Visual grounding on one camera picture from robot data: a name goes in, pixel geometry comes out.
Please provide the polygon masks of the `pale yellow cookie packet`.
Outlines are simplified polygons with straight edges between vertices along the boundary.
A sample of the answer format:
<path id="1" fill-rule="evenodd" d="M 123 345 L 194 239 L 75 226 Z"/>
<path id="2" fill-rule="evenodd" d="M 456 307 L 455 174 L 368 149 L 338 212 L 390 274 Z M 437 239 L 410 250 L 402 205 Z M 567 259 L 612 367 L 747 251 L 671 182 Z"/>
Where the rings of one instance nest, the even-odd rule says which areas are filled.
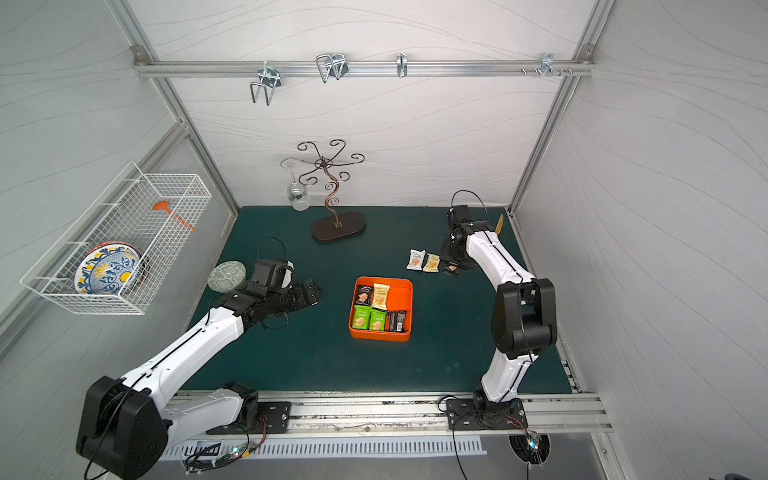
<path id="1" fill-rule="evenodd" d="M 388 284 L 375 283 L 372 296 L 371 307 L 377 310 L 387 310 L 387 300 L 391 286 Z"/>

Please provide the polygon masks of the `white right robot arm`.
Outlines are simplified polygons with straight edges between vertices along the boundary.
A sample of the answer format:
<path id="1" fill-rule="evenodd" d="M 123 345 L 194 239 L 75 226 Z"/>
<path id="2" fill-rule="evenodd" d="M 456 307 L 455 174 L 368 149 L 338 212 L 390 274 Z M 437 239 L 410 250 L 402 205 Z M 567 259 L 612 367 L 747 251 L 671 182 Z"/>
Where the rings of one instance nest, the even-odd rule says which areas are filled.
<path id="1" fill-rule="evenodd" d="M 481 378 L 482 397 L 510 402 L 530 367 L 557 341 L 555 287 L 523 267 L 486 221 L 451 222 L 443 254 L 459 267 L 479 266 L 494 288 L 495 352 Z"/>

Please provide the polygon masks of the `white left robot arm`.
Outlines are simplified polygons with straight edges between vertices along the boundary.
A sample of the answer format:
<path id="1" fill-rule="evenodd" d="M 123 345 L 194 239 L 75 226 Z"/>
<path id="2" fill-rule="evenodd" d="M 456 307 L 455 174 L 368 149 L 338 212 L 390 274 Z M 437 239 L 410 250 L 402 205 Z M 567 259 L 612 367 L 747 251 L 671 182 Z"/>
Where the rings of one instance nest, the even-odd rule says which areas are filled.
<path id="1" fill-rule="evenodd" d="M 313 280 L 224 294 L 189 331 L 119 378 L 103 376 L 87 390 L 75 450 L 120 479 L 138 479 L 164 451 L 219 427 L 249 434 L 262 420 L 258 393 L 242 385 L 170 406 L 179 389 L 220 350 L 271 315 L 316 305 Z"/>

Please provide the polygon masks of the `white cookie packet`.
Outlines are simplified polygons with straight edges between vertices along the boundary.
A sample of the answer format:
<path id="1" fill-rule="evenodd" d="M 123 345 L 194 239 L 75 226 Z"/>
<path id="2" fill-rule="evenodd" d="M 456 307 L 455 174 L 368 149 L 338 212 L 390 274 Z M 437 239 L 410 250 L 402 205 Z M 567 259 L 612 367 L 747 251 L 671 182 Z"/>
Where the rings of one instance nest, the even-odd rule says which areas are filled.
<path id="1" fill-rule="evenodd" d="M 426 257 L 425 250 L 411 249 L 406 268 L 408 270 L 421 271 L 423 269 L 425 257 Z"/>

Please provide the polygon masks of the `black chocolate bar packet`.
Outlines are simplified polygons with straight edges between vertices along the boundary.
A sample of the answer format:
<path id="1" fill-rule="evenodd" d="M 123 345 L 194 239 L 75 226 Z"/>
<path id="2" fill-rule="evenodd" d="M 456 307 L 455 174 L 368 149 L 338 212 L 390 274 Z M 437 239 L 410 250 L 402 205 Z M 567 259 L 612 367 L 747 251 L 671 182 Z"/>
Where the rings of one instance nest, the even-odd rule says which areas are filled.
<path id="1" fill-rule="evenodd" d="M 405 333 L 408 312 L 405 310 L 389 311 L 387 313 L 387 331 L 393 333 Z"/>

